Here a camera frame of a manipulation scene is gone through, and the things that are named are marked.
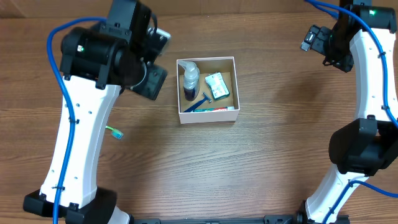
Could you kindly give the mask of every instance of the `blue razor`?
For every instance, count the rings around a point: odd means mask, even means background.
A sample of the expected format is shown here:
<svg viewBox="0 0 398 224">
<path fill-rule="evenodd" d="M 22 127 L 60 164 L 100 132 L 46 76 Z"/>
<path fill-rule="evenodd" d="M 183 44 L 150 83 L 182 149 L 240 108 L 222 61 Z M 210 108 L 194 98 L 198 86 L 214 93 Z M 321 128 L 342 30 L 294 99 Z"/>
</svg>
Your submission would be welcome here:
<svg viewBox="0 0 398 224">
<path fill-rule="evenodd" d="M 191 106 L 190 108 L 188 108 L 186 111 L 184 111 L 184 113 L 187 112 L 192 112 L 193 110 L 195 110 L 196 108 L 198 108 L 200 105 L 202 105 L 204 102 L 209 101 L 209 103 L 211 103 L 211 99 L 206 95 L 205 92 L 203 92 L 203 96 L 204 99 L 197 101 L 197 103 L 195 103 L 193 106 Z"/>
</svg>

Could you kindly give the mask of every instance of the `soap bar package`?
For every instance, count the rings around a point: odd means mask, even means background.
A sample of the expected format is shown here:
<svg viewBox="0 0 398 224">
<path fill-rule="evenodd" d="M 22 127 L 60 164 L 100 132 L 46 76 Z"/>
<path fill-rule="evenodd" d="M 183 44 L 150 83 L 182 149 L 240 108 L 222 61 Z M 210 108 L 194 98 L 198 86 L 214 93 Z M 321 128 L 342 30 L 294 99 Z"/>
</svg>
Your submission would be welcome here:
<svg viewBox="0 0 398 224">
<path fill-rule="evenodd" d="M 207 76 L 205 80 L 211 90 L 214 100 L 220 100 L 229 97 L 228 88 L 226 87 L 223 76 L 220 72 Z"/>
</svg>

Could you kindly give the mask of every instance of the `dark liquid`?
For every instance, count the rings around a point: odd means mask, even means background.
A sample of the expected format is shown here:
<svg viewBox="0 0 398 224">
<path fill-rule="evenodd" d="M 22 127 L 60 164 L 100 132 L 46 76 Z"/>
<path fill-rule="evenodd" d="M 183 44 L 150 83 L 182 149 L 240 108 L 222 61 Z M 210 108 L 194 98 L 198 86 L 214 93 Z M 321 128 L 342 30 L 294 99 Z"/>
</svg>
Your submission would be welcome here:
<svg viewBox="0 0 398 224">
<path fill-rule="evenodd" d="M 191 90 L 184 88 L 185 99 L 187 99 L 188 101 L 193 101 L 197 97 L 197 89 L 197 87 Z"/>
</svg>

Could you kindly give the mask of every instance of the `cable clip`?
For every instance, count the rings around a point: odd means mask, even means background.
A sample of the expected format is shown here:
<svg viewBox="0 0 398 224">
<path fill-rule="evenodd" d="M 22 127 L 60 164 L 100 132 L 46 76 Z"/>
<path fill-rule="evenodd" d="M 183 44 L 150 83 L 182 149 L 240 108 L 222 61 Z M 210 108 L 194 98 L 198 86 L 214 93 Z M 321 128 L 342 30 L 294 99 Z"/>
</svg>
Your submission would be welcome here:
<svg viewBox="0 0 398 224">
<path fill-rule="evenodd" d="M 56 186 L 56 187 L 52 187 L 52 189 L 61 189 L 62 191 L 64 191 L 64 190 L 65 190 L 65 187 L 58 187 L 58 186 Z"/>
<path fill-rule="evenodd" d="M 70 117 L 69 117 L 69 122 L 79 124 L 80 120 L 77 119 L 77 120 L 75 121 L 75 120 L 70 119 Z"/>
<path fill-rule="evenodd" d="M 386 52 L 383 52 L 377 56 L 377 58 L 381 58 L 381 56 L 386 55 Z"/>
</svg>

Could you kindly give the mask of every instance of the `soap bottle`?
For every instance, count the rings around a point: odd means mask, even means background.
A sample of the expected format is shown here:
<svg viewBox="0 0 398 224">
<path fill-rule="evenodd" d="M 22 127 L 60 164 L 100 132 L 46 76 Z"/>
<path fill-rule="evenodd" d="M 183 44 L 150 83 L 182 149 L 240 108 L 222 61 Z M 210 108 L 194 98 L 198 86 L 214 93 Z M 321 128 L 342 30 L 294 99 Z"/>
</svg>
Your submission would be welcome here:
<svg viewBox="0 0 398 224">
<path fill-rule="evenodd" d="M 185 69 L 184 73 L 184 93 L 185 99 L 193 101 L 199 93 L 199 68 L 194 62 L 179 60 L 178 64 Z"/>
</svg>

